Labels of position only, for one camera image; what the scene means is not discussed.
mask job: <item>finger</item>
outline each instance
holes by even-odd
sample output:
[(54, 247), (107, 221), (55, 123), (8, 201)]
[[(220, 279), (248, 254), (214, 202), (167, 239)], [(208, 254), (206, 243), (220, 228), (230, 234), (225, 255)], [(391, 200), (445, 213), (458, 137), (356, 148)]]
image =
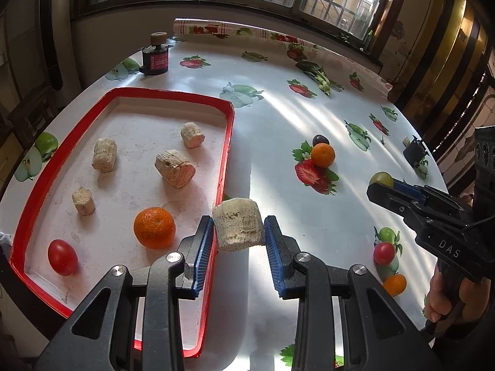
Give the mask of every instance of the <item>finger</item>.
[(435, 265), (435, 272), (430, 280), (430, 290), (441, 292), (444, 289), (444, 279), (441, 276), (438, 266)]
[(441, 292), (430, 291), (429, 303), (436, 312), (443, 315), (447, 315), (452, 310), (452, 303)]
[(440, 320), (440, 314), (436, 312), (432, 306), (430, 305), (430, 294), (426, 296), (426, 304), (424, 308), (425, 317), (428, 318), (431, 322), (438, 322)]
[(466, 303), (462, 311), (462, 321), (472, 322), (481, 318), (489, 301), (491, 282), (484, 277), (481, 282), (474, 283), (468, 279), (461, 282), (459, 297)]

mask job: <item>sponge block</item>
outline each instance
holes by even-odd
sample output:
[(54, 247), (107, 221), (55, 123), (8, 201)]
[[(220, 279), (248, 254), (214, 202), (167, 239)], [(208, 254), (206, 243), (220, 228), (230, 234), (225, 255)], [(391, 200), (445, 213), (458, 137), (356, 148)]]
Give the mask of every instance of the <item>sponge block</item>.
[(213, 209), (219, 251), (239, 251), (265, 245), (265, 234), (258, 205), (248, 198), (223, 201)]

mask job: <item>red cherry tomato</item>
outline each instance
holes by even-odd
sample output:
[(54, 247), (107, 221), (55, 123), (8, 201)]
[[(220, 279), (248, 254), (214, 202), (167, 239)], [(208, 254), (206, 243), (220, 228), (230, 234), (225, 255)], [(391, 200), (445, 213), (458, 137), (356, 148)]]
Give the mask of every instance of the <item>red cherry tomato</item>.
[(53, 270), (62, 276), (75, 274), (78, 268), (76, 252), (64, 240), (53, 240), (50, 243), (48, 261)]
[(394, 260), (394, 257), (394, 245), (388, 241), (378, 244), (373, 251), (373, 261), (378, 265), (386, 266)]

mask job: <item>fruit-print tablecloth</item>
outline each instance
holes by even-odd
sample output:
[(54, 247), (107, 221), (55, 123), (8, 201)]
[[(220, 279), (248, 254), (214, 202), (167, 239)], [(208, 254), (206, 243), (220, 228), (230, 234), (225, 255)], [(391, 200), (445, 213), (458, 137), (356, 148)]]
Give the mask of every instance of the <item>fruit-print tablecloth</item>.
[[(37, 165), (19, 170), (0, 203), (0, 214), (9, 206), (9, 217), (0, 215), (2, 231), (14, 232), (40, 171), (38, 162), (49, 160), (56, 138), (108, 90), (137, 86), (220, 97), (236, 110), (226, 194), (254, 199), (263, 218), (275, 215), (301, 250), (329, 265), (348, 269), (360, 263), (382, 279), (405, 275), (407, 289), (396, 300), (418, 328), (424, 326), (423, 300), (435, 258), (416, 246), (414, 233), (399, 216), (368, 201), (366, 188), (380, 171), (410, 184), (446, 187), (433, 161), (416, 171), (405, 161), (402, 140), (418, 134), (387, 101), (390, 85), (328, 49), (265, 29), (182, 20), (169, 43), (167, 73), (139, 73), (142, 56), (137, 52), (53, 121), (47, 131), (54, 137), (44, 135), (29, 153)], [(309, 160), (317, 134), (335, 150), (327, 171)], [(20, 182), (23, 192), (9, 194), (11, 185)], [(392, 242), (397, 255), (377, 270), (372, 253), (380, 241)], [(200, 358), (187, 360), (187, 369), (288, 370), (297, 312), (297, 300), (278, 298), (264, 247), (220, 253), (204, 350)], [(338, 319), (336, 305), (334, 312)], [(336, 338), (341, 356), (339, 325)]]

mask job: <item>orange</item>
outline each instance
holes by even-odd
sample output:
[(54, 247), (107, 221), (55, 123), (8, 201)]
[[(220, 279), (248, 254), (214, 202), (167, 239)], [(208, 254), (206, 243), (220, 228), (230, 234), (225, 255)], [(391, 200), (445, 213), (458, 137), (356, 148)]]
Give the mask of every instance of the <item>orange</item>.
[(315, 166), (328, 167), (335, 160), (335, 151), (327, 143), (316, 144), (311, 150), (311, 160)]
[(165, 248), (175, 237), (174, 218), (163, 208), (144, 209), (134, 219), (134, 234), (145, 247)]
[(407, 286), (407, 280), (404, 275), (394, 275), (388, 277), (383, 283), (383, 288), (390, 296), (395, 297), (402, 293)]

